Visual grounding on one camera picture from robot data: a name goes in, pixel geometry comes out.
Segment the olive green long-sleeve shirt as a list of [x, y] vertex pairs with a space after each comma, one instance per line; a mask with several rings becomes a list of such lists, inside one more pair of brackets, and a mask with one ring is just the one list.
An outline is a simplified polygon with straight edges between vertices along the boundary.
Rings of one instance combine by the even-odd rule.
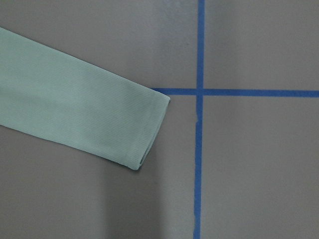
[[0, 123], [138, 170], [170, 98], [6, 29]]

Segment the blue tape line crosswise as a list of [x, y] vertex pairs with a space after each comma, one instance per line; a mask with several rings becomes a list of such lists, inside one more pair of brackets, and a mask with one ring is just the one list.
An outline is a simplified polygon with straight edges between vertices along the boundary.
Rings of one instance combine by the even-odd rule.
[[309, 90], [258, 90], [258, 89], [182, 89], [182, 88], [153, 88], [166, 95], [187, 96], [243, 96], [243, 97], [293, 97], [318, 98], [318, 91]]

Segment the blue tape line lengthwise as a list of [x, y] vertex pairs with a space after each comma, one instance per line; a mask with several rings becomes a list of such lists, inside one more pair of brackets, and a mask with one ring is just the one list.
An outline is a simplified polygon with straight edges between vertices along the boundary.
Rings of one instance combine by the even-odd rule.
[[193, 238], [201, 238], [201, 186], [202, 186], [202, 130], [204, 89], [204, 37], [205, 1], [198, 1], [197, 10], [197, 64], [196, 64], [196, 128], [194, 171], [194, 230]]

